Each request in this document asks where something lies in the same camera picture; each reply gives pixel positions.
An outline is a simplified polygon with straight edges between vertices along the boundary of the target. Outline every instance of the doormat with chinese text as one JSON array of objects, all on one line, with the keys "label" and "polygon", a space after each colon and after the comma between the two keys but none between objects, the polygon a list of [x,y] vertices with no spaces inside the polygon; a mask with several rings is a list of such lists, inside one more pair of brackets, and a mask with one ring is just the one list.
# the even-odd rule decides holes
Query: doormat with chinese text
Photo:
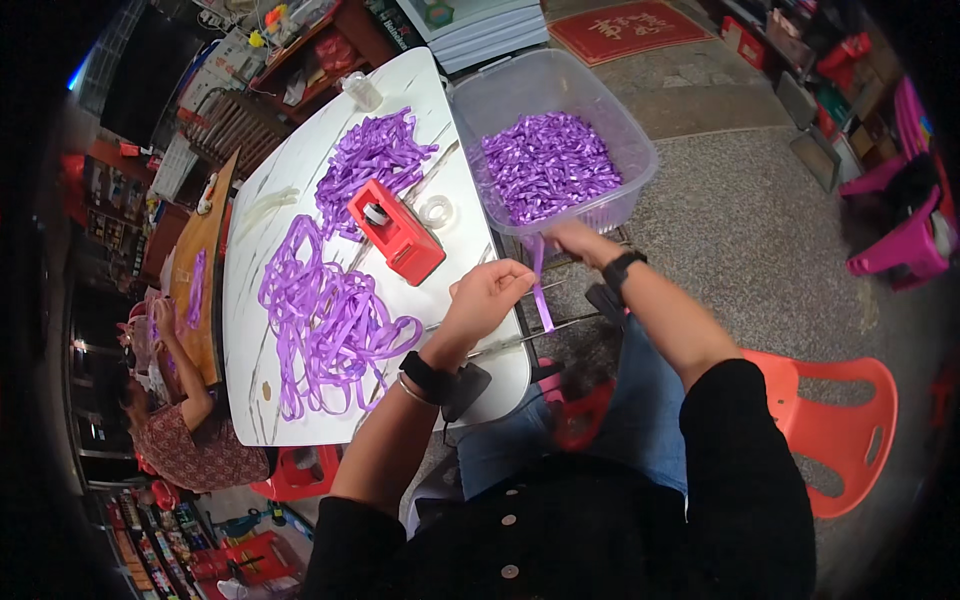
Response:
[{"label": "doormat with chinese text", "polygon": [[713,39],[686,15],[656,0],[581,12],[548,23],[546,28],[587,66]]}]

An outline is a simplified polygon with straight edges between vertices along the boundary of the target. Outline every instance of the patterned blouse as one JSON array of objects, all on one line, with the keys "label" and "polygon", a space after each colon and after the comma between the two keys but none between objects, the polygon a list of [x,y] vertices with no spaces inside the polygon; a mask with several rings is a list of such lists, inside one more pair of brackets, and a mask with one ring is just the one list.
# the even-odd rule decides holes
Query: patterned blouse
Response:
[{"label": "patterned blouse", "polygon": [[132,432],[133,447],[159,475],[196,493],[267,478],[270,467],[263,448],[240,444],[230,419],[207,420],[191,434],[180,407],[164,406]]}]

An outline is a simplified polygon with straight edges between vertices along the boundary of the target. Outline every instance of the television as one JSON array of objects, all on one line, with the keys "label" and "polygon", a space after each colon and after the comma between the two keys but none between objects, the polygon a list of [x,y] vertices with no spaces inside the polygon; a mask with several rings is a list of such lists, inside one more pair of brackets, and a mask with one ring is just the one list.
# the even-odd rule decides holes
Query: television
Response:
[{"label": "television", "polygon": [[100,125],[149,147],[180,78],[204,43],[189,27],[149,4],[117,62]]}]

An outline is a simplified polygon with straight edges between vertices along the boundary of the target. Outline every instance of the person's hand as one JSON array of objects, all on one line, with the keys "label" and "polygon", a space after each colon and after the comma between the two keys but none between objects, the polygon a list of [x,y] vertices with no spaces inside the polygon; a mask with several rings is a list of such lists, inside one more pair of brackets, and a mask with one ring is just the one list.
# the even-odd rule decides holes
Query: person's hand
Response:
[{"label": "person's hand", "polygon": [[174,302],[169,298],[154,300],[153,310],[156,330],[160,334],[160,339],[164,342],[176,339],[177,333],[174,331],[174,317],[177,314],[177,309],[174,306]]},{"label": "person's hand", "polygon": [[473,348],[503,323],[536,280],[533,271],[510,258],[474,267],[450,286],[453,303],[434,337]]},{"label": "person's hand", "polygon": [[601,271],[624,253],[619,244],[608,240],[577,219],[558,223],[543,235],[558,249],[580,257],[588,267]]}]

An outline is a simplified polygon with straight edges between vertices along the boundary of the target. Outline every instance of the black wristwatch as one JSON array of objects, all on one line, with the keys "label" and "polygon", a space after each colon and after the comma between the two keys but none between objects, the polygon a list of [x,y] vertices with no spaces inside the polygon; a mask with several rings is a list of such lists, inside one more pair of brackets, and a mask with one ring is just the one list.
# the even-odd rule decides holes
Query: black wristwatch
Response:
[{"label": "black wristwatch", "polygon": [[433,367],[423,362],[416,350],[407,352],[403,362],[400,363],[400,370],[424,391],[426,397],[421,399],[434,406],[443,406],[446,401],[449,401],[452,397],[451,392],[457,386],[455,374],[448,371],[435,371]]},{"label": "black wristwatch", "polygon": [[646,254],[637,251],[627,252],[610,261],[610,264],[604,267],[604,281],[607,282],[607,285],[610,286],[610,289],[613,290],[616,296],[620,298],[621,303],[623,303],[623,294],[620,292],[620,288],[623,287],[623,282],[627,280],[627,267],[638,260],[646,262]]},{"label": "black wristwatch", "polygon": [[397,376],[397,381],[407,394],[417,397],[427,404],[439,406],[444,420],[454,422],[467,411],[467,408],[492,381],[491,375],[473,363],[457,370],[457,374],[447,371],[436,371],[423,362],[415,350],[407,352],[400,370],[423,390],[425,397],[414,394],[413,390],[403,383]]}]

